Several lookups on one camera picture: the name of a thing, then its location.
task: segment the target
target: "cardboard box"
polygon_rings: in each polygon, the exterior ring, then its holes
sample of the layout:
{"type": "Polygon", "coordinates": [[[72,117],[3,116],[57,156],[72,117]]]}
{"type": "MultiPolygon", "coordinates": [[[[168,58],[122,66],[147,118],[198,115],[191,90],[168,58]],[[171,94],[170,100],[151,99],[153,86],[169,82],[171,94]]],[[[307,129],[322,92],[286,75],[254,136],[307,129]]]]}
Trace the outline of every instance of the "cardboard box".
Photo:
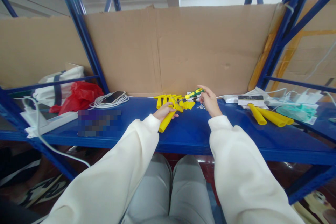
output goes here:
{"type": "MultiPolygon", "coordinates": [[[[241,94],[262,53],[276,5],[173,7],[85,16],[110,91],[150,97],[211,87],[241,94]]],[[[0,20],[1,86],[31,85],[89,63],[72,20],[0,20]]]]}
{"type": "MultiPolygon", "coordinates": [[[[308,0],[304,6],[300,18],[306,14],[317,0],[308,0]]],[[[319,61],[326,55],[332,44],[336,41],[336,0],[331,0],[320,12],[300,31],[286,46],[273,77],[295,80],[300,82],[336,86],[336,47],[329,56],[312,73],[319,61]]],[[[288,91],[295,88],[302,93],[307,88],[270,81],[267,91],[287,88],[288,91]]]]}

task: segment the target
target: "hand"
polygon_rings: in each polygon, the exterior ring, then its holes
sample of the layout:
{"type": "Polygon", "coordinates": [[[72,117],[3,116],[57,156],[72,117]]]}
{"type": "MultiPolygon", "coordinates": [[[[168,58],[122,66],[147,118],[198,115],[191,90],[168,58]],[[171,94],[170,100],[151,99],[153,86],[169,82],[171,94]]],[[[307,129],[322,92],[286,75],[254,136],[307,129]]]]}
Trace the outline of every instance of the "hand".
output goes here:
{"type": "Polygon", "coordinates": [[[176,111],[176,109],[174,108],[169,108],[168,105],[171,104],[173,105],[173,103],[165,103],[161,108],[159,108],[154,114],[153,116],[155,116],[157,119],[159,119],[161,122],[163,121],[163,119],[170,113],[170,112],[174,112],[176,111]]]}
{"type": "Polygon", "coordinates": [[[211,117],[222,115],[222,112],[218,106],[216,95],[211,91],[211,89],[201,85],[198,87],[203,88],[205,91],[201,94],[199,100],[201,103],[205,103],[206,109],[211,117]]]}

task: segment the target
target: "white sleeve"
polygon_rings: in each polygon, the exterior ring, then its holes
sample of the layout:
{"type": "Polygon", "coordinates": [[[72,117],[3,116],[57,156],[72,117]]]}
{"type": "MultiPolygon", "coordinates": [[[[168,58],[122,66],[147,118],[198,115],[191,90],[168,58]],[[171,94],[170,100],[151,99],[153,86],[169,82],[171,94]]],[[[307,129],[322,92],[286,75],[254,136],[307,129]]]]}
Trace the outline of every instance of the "white sleeve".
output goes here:
{"type": "Polygon", "coordinates": [[[304,224],[249,135],[232,127],[225,115],[211,118],[209,126],[216,191],[226,221],[304,224]]]}
{"type": "Polygon", "coordinates": [[[69,184],[43,224],[118,223],[154,154],[159,125],[152,114],[133,121],[103,158],[69,184]]]}

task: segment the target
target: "right hand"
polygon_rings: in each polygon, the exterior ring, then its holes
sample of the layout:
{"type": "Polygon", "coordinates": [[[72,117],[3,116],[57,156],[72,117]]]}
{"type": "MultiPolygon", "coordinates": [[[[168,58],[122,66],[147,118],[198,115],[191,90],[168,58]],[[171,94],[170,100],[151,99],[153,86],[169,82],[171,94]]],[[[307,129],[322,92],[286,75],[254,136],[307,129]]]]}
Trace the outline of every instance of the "right hand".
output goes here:
{"type": "Polygon", "coordinates": [[[199,88],[203,88],[205,92],[201,94],[199,100],[201,103],[205,103],[206,109],[211,117],[222,115],[222,112],[218,106],[216,95],[206,86],[198,85],[199,88]]]}

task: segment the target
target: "yellow plastic tube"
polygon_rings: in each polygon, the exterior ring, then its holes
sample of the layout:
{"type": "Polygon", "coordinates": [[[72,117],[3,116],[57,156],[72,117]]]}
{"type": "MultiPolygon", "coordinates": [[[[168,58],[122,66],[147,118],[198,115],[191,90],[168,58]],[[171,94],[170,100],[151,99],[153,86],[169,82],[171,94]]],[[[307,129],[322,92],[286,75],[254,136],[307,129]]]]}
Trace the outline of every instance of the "yellow plastic tube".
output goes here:
{"type": "Polygon", "coordinates": [[[173,102],[173,99],[172,99],[172,97],[175,97],[177,94],[172,94],[171,96],[169,96],[169,98],[168,98],[168,102],[173,102]]]}
{"type": "Polygon", "coordinates": [[[163,97],[163,103],[162,105],[165,105],[167,102],[168,102],[168,97],[171,96],[170,94],[166,94],[164,97],[163,97]]]}
{"type": "Polygon", "coordinates": [[[287,116],[281,115],[279,113],[270,111],[270,110],[266,110],[268,112],[270,112],[271,114],[273,114],[274,116],[278,117],[279,119],[281,119],[282,121],[284,121],[287,125],[291,125],[294,123],[294,120],[292,118],[289,118],[287,116]]]}
{"type": "Polygon", "coordinates": [[[160,95],[160,96],[155,96],[155,97],[154,97],[154,99],[157,99],[157,100],[158,100],[157,103],[156,103],[156,108],[157,108],[157,109],[159,109],[159,108],[162,107],[161,98],[162,98],[163,96],[165,96],[165,94],[164,94],[164,95],[160,95]]]}
{"type": "Polygon", "coordinates": [[[279,117],[276,117],[271,111],[257,108],[257,110],[268,120],[270,120],[272,123],[274,123],[278,127],[284,127],[286,125],[286,122],[281,120],[279,117]]]}
{"type": "Polygon", "coordinates": [[[265,118],[261,115],[261,113],[255,108],[255,106],[252,103],[249,103],[248,106],[250,107],[253,113],[253,116],[258,124],[260,125],[267,124],[267,121],[265,120],[265,118]]]}
{"type": "Polygon", "coordinates": [[[164,130],[167,128],[168,124],[170,123],[170,121],[172,120],[172,117],[174,116],[175,111],[174,112],[170,112],[162,121],[162,123],[160,124],[159,127],[159,132],[163,133],[164,130]]]}

